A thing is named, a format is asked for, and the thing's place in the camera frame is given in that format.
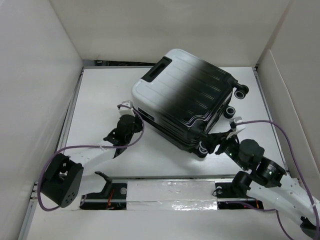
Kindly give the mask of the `white black hard-shell suitcase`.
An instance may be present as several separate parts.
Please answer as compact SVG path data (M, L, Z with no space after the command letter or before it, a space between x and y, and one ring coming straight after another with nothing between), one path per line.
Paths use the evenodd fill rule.
M133 107L179 149L204 158L201 134L209 134L233 96L249 88L229 72L182 49L171 49L132 87Z

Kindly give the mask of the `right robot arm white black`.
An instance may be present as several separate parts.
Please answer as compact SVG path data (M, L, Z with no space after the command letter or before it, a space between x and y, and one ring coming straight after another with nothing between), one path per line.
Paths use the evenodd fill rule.
M248 195L269 203L296 222L310 238L320 238L320 202L310 189L301 187L275 161L264 156L264 148L253 139L239 141L230 131L201 134L200 146L208 153L225 153L240 168L232 180L237 197Z

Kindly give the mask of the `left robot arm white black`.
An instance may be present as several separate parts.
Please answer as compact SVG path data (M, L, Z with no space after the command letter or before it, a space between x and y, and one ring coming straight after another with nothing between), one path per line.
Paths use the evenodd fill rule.
M41 209L50 211L44 206L42 195L56 204L52 211L68 207L78 195L86 195L93 190L98 197L107 198L112 191L112 180L105 173L94 171L94 168L115 159L135 145L132 141L134 134L142 136L144 130L144 121L138 113L125 114L101 143L67 146L57 150L45 163L38 179L37 199ZM100 176L104 181L93 186L88 179L90 175Z

